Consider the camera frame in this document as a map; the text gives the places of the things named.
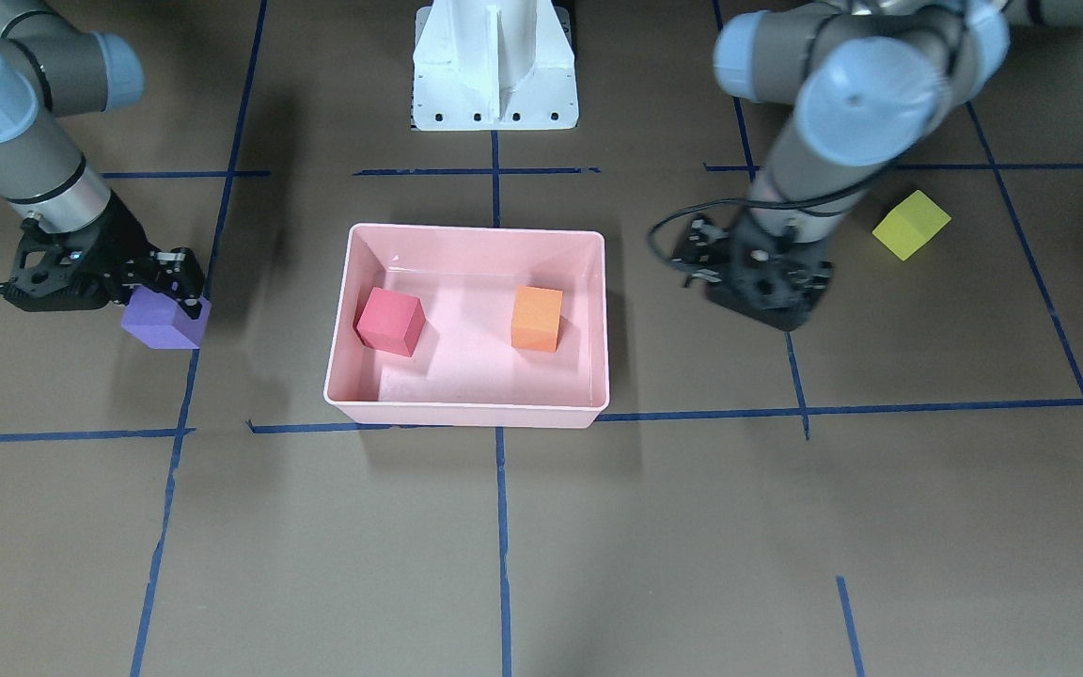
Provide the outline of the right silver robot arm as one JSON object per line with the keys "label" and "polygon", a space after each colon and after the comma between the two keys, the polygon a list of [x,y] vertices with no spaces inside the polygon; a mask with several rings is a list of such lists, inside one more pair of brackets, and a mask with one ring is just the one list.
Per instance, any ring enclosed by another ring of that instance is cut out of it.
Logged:
{"label": "right silver robot arm", "polygon": [[164,300],[206,317],[192,249],[164,250],[61,127],[118,110],[145,91],[120,36],[83,31],[44,1],[0,1],[0,197],[21,240],[0,296],[27,312],[91,311]]}

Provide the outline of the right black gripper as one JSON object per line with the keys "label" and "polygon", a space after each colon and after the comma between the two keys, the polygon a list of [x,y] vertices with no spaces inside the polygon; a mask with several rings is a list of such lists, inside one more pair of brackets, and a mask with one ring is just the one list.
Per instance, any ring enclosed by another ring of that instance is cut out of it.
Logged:
{"label": "right black gripper", "polygon": [[206,311],[206,276],[190,247],[156,250],[123,198],[113,193],[102,214],[86,227],[81,273],[102,284],[112,304],[175,308],[197,321]]}

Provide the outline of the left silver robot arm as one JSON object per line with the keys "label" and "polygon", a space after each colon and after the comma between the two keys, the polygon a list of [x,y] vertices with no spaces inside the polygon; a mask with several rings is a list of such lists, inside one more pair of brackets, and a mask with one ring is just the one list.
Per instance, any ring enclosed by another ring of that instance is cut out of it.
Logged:
{"label": "left silver robot arm", "polygon": [[1083,1],[811,1],[725,22],[719,88],[792,108],[735,226],[824,240],[882,171],[984,89],[1014,26],[1083,27]]}

